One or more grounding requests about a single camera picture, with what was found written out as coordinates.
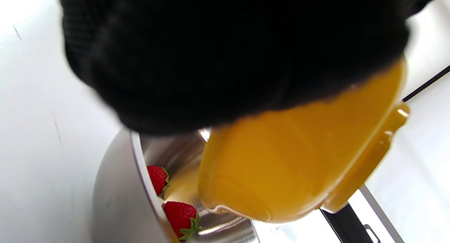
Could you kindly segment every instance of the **metal bowl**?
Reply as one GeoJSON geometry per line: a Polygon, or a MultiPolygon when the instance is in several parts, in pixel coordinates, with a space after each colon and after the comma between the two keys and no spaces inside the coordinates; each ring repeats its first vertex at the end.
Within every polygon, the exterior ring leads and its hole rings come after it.
{"type": "Polygon", "coordinates": [[[122,129],[106,151],[95,182],[95,242],[179,242],[162,209],[164,201],[157,197],[148,176],[146,166],[155,165],[164,166],[173,182],[165,198],[190,203],[199,212],[203,230],[186,243],[259,243],[252,221],[208,213],[198,200],[196,186],[186,185],[195,182],[207,137],[208,132],[201,131],[152,138],[122,129]]]}

